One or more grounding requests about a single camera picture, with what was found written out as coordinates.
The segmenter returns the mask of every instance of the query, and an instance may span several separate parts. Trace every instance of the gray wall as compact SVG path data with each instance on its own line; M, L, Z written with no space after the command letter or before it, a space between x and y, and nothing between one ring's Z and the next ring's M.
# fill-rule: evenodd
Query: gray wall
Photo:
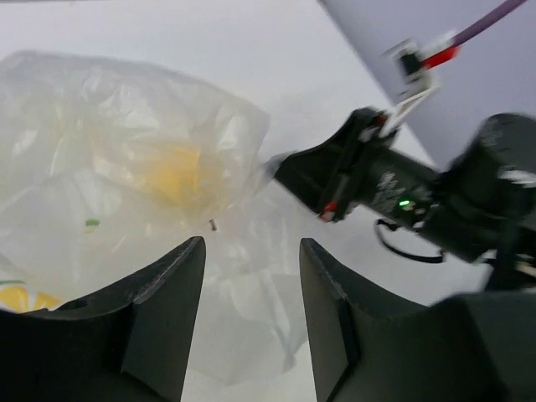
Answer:
M503 0L324 0L350 43L392 99L404 87L382 56L407 38L426 43L464 29ZM485 117L503 111L536 116L536 1L529 0L468 42L436 69L443 88L408 119L423 146L445 167Z

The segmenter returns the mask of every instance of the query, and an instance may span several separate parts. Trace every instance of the black strap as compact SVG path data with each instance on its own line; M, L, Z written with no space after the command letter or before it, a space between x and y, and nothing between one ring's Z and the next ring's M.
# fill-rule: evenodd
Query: black strap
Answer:
M423 255L413 255L413 254L405 253L404 251L394 248L385 240L384 235L382 234L382 231L379 228L380 226L385 226L391 232L396 231L399 228L399 226L397 224L391 224L390 222L386 222L383 219L378 219L374 223L374 231L376 232L376 236L378 236L379 242L387 250L391 251L392 253L395 253L396 255L399 255L400 257L407 258L408 260L423 262L425 264L441 264L442 262L445 262L446 253L444 250L439 250L439 255L437 256L427 257Z
M517 271L516 249L521 237L521 223L533 206L531 193L521 186L513 186L509 208L502 227L495 258L486 262L493 268L486 291L511 291L534 286L536 280L524 272Z

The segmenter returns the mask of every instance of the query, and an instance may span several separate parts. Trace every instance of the clear plastic bag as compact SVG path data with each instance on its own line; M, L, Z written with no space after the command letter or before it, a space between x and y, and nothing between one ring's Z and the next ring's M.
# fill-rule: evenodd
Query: clear plastic bag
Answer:
M307 341L300 241L333 228L276 182L217 224L204 233L207 263L188 369L223 386L273 379L295 366Z
M150 64L0 63L0 269L62 300L157 260L252 195L268 116Z

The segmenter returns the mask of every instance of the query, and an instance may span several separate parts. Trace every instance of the purple cable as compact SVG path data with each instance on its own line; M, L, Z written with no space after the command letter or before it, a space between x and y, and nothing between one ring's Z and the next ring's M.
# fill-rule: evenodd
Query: purple cable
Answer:
M469 39L473 39L480 32L491 27L501 18L509 15L517 7L525 3L527 0L506 0L499 7L495 8L486 16L480 18L469 28L465 28L458 35L454 37L454 46L460 46L467 42Z

